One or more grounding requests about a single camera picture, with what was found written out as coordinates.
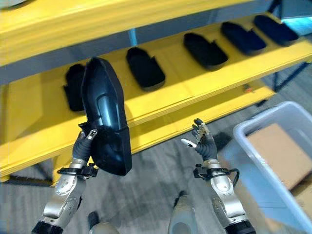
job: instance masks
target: cardboard box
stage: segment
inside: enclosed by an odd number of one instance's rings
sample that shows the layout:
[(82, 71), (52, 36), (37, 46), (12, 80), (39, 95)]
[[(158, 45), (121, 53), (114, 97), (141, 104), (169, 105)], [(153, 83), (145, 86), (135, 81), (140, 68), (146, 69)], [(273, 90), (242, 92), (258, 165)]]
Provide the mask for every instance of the cardboard box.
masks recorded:
[(248, 140), (289, 190), (312, 170), (310, 157), (277, 124), (251, 134)]
[(248, 140), (312, 219), (311, 158), (277, 124), (249, 135)]

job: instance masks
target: yellow shelf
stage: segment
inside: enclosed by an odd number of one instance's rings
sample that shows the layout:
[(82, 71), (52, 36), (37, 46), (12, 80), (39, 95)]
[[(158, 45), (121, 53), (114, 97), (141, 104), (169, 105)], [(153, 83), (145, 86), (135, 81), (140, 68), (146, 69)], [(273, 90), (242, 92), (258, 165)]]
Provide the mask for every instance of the yellow shelf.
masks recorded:
[[(130, 128), (132, 153), (142, 151), (190, 130), (193, 120), (196, 118), (200, 118), (204, 122), (210, 122), (274, 95), (274, 92), (259, 80), (252, 81), (250, 86), (254, 90), (253, 93), (244, 93), (242, 87), (237, 87), (166, 116)], [(65, 165), (68, 166), (71, 159), (71, 151), (54, 159), (54, 181), (59, 178), (57, 171)]]
[[(248, 16), (233, 21), (251, 28), (253, 18), (254, 16)], [(312, 58), (312, 44), (307, 40), (302, 38), (290, 47), (280, 47), (257, 29), (256, 32), (268, 46), (262, 54), (248, 57), (232, 46), (220, 34), (219, 29), (220, 24), (214, 24), (192, 30), (209, 40), (216, 39), (229, 55), (226, 66), (214, 72), (204, 70), (189, 55), (182, 43), (184, 33), (142, 44), (140, 47), (146, 49), (151, 56), (156, 56), (166, 74), (165, 85), (154, 92), (142, 91), (135, 82), (125, 59), (128, 48), (101, 56), (112, 64), (123, 87), (129, 127)], [(64, 74), (71, 65), (9, 84), (9, 140), (15, 139), (26, 129), (29, 133), (34, 133), (53, 125), (73, 126), (85, 121), (85, 116), (69, 111), (62, 89), (65, 84)]]
[[(253, 18), (249, 16), (233, 21), (249, 29)], [(192, 122), (193, 108), (201, 101), (212, 103), (214, 100), (216, 104), (213, 108), (206, 108), (213, 110), (207, 116), (214, 119), (270, 96), (272, 92), (268, 88), (264, 88), (266, 92), (246, 96), (239, 94), (238, 90), (242, 84), (312, 58), (312, 44), (304, 38), (290, 47), (280, 47), (257, 29), (256, 32), (268, 46), (262, 54), (247, 57), (232, 46), (219, 29), (220, 24), (214, 24), (193, 30), (209, 40), (216, 39), (229, 55), (226, 66), (214, 72), (202, 69), (188, 54), (182, 44), (184, 33), (141, 45), (151, 56), (156, 56), (166, 74), (165, 85), (154, 92), (142, 91), (135, 82), (125, 60), (127, 49), (101, 56), (112, 64), (122, 85), (133, 152), (186, 131)], [(0, 119), (3, 126), (0, 132), (2, 175), (71, 151), (80, 131), (78, 124), (85, 122), (86, 117), (83, 113), (69, 110), (62, 89), (64, 74), (70, 65), (1, 87), (2, 107), (5, 110)], [(179, 118), (178, 115), (191, 116), (190, 122), (174, 120), (176, 124), (171, 124), (170, 119)]]
[[(133, 126), (130, 128), (132, 153), (189, 130), (196, 117), (209, 122), (274, 95), (274, 92), (259, 80), (251, 82), (250, 85), (254, 89), (253, 93), (244, 93), (242, 87), (237, 87), (169, 115)], [(57, 128), (43, 129), (33, 134), (32, 138), (27, 136), (25, 131), (19, 138), (3, 143), (0, 146), (1, 177), (52, 157), (55, 157), (55, 170), (69, 163), (72, 146), (79, 132), (74, 123), (70, 124), (71, 131), (68, 131), (69, 126), (66, 127), (64, 123)]]
[(131, 28), (252, 0), (29, 0), (1, 11), (2, 65)]

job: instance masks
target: gray carpet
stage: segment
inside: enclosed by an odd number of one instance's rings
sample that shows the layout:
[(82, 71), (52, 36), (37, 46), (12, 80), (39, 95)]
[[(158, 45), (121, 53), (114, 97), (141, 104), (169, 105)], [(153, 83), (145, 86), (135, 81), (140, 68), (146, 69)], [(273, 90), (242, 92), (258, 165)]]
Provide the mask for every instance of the gray carpet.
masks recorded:
[[(281, 78), (286, 78), (296, 67), (298, 65), (281, 71)], [(312, 66), (309, 66), (262, 107), (251, 106), (209, 123), (211, 132), (231, 135), (236, 124), (282, 101), (295, 101), (312, 113), (311, 76)], [(263, 80), (271, 85), (272, 77), (270, 75)], [(192, 135), (186, 133), (183, 137), (192, 138)], [(174, 200), (181, 190), (187, 190), (192, 198), (199, 233), (225, 233), (212, 211), (209, 200), (211, 191), (202, 180), (194, 179), (192, 175), (194, 165), (202, 160), (192, 149), (179, 142), (181, 138), (178, 136), (133, 155), (133, 168), (126, 177), (100, 171), (96, 178), (88, 180), (82, 205), (64, 233), (87, 233), (87, 215), (97, 210), (103, 220), (111, 222), (121, 234), (164, 234), (167, 232)], [(49, 161), (44, 166), (49, 168)], [(18, 175), (40, 177), (34, 167)], [(2, 232), (30, 233), (52, 192), (53, 188), (2, 184)], [(246, 210), (251, 214), (251, 220), (261, 219), (253, 216), (252, 210)], [(261, 227), (255, 227), (258, 233), (269, 233)], [(275, 233), (298, 232), (282, 228)]]

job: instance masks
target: robotic hand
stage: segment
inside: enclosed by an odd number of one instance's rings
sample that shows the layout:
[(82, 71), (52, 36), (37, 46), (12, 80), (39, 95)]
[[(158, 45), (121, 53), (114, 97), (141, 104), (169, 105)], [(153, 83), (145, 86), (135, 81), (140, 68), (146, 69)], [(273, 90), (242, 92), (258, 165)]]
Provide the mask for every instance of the robotic hand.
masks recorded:
[(87, 166), (90, 158), (91, 142), (97, 135), (93, 129), (85, 136), (81, 131), (73, 148), (73, 161), (69, 168), (62, 168), (51, 200), (46, 204), (43, 217), (32, 230), (33, 234), (61, 234), (81, 203), (81, 195), (86, 187), (86, 179), (96, 177), (98, 170), (94, 164)]
[[(215, 141), (209, 129), (200, 119), (196, 119), (194, 122), (196, 124), (193, 125), (195, 131), (192, 133), (197, 139), (197, 144), (187, 139), (181, 139), (181, 141), (194, 148), (203, 158), (204, 166), (196, 165), (195, 178), (207, 181), (207, 184), (214, 190), (212, 197), (214, 212), (228, 234), (255, 234), (241, 202), (234, 193), (234, 187), (239, 178), (238, 169), (228, 170), (221, 167)], [(233, 182), (228, 178), (232, 172), (236, 172)]]

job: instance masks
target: robotic arm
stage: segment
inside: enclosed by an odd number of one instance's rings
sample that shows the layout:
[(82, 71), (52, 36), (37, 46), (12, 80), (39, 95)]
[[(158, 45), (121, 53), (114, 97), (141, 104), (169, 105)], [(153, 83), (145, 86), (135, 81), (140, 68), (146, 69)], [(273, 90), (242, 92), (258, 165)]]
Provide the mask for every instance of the robotic arm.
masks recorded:
[[(181, 141), (194, 148), (204, 160), (204, 166), (196, 165), (195, 178), (205, 180), (214, 190), (212, 197), (214, 212), (228, 234), (255, 234), (241, 202), (234, 193), (234, 187), (239, 178), (238, 169), (228, 170), (221, 167), (215, 141), (209, 129), (200, 119), (194, 122), (196, 125), (193, 125), (195, 130), (193, 135), (197, 139), (197, 144), (186, 139)], [(233, 182), (228, 177), (232, 172), (236, 172)]]
[(61, 234), (81, 203), (81, 195), (86, 187), (86, 179), (96, 177), (98, 170), (87, 162), (90, 157), (91, 142), (97, 135), (93, 129), (86, 137), (80, 132), (73, 148), (73, 161), (69, 168), (62, 168), (51, 200), (46, 204), (41, 220), (32, 230), (33, 234)]

